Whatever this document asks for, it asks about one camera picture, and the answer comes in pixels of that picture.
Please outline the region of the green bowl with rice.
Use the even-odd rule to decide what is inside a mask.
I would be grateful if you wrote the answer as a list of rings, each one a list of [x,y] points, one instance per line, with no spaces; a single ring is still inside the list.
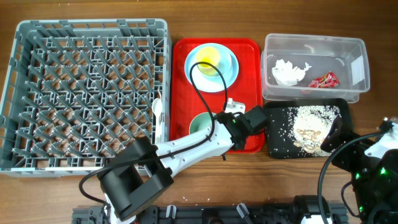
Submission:
[[[211,125],[211,118],[208,112],[200,113],[196,115],[190,125],[189,134],[193,134]]]

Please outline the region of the light blue bowl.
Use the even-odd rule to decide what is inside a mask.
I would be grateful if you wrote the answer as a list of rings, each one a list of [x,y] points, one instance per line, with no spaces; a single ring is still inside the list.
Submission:
[[[220,52],[220,61],[218,63],[218,66],[216,67],[221,74],[226,73],[230,67],[231,67],[231,56],[228,52],[225,52],[223,49],[218,50]]]

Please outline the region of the yellow plastic cup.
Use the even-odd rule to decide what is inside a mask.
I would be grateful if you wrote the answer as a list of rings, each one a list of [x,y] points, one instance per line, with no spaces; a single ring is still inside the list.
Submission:
[[[220,52],[211,46],[202,47],[198,50],[196,55],[196,62],[201,62],[197,67],[204,75],[215,76],[216,70],[209,65],[212,64],[214,67],[218,66],[220,61]]]

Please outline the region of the white tissue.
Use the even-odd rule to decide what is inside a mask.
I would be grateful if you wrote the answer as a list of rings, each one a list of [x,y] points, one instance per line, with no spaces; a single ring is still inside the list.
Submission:
[[[283,59],[277,60],[275,66],[272,68],[272,74],[280,86],[294,86],[306,75],[306,72],[312,66],[305,62],[303,69],[293,67],[290,61],[285,62]]]

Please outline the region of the white plastic spoon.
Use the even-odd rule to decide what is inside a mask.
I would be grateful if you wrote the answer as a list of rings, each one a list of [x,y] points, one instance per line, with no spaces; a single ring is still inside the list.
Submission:
[[[155,114],[155,136],[154,142],[160,143],[162,137],[162,100],[160,98],[156,98],[152,102],[152,111]]]

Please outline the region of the red snack wrapper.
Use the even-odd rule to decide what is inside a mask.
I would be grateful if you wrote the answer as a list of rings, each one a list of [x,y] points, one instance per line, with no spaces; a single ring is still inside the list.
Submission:
[[[340,84],[337,76],[329,71],[321,77],[315,78],[308,85],[309,88],[334,88]]]

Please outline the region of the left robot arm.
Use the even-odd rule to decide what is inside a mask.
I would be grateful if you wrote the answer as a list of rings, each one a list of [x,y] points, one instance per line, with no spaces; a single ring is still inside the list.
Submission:
[[[131,221],[173,184],[179,172],[197,162],[230,149],[243,150],[247,138],[266,122],[264,108],[255,106],[245,113],[222,111],[207,127],[174,141],[135,140],[97,175],[111,221]]]

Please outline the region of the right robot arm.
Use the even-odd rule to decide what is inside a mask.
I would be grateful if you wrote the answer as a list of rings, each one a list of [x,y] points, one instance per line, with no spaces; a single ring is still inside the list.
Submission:
[[[330,156],[320,171],[317,194],[294,198],[292,223],[342,223],[322,195],[329,165],[351,174],[345,186],[353,188],[362,223],[397,223],[397,118],[384,118],[377,132],[363,136],[336,118],[321,148]]]

